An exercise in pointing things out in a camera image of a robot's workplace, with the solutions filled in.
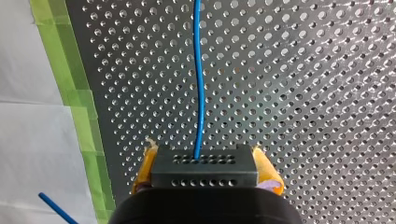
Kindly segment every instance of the blue wire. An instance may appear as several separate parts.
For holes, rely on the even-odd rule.
[[[78,224],[73,218],[66,214],[53,200],[51,200],[45,193],[39,193],[38,197],[44,201],[54,212],[61,216],[69,224]]]
[[[195,139],[194,158],[199,159],[202,146],[202,135],[204,131],[204,118],[205,118],[205,89],[204,89],[204,76],[202,74],[201,62],[201,44],[200,44],[200,28],[199,22],[201,18],[201,0],[194,2],[194,20],[193,20],[193,35],[194,35],[194,57],[195,57],[195,71],[197,76],[197,89],[198,89],[198,128],[197,136]]]

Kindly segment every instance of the black object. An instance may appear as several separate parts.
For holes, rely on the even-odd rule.
[[[297,211],[265,189],[147,189],[121,203],[110,224],[302,224]]]
[[[160,146],[151,169],[154,188],[255,187],[257,169],[250,146],[235,150],[202,150],[200,160],[190,151]]]

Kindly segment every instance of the perforated metal sheet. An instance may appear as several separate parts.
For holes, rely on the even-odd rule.
[[[192,1],[69,0],[117,203],[192,148]],[[306,223],[396,222],[393,1],[203,1],[204,147],[262,145]]]

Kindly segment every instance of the green tape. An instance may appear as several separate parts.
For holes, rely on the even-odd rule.
[[[31,6],[62,100],[72,111],[96,218],[107,223],[115,204],[95,104],[65,1],[31,0]]]

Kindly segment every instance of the white surface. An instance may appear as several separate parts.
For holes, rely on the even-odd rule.
[[[65,223],[39,192],[79,223],[96,223],[71,112],[29,0],[0,4],[0,223]]]
[[[29,0],[0,4],[0,102],[62,105]]]
[[[96,223],[70,109],[0,104],[0,223],[64,223],[45,192],[79,223]]]

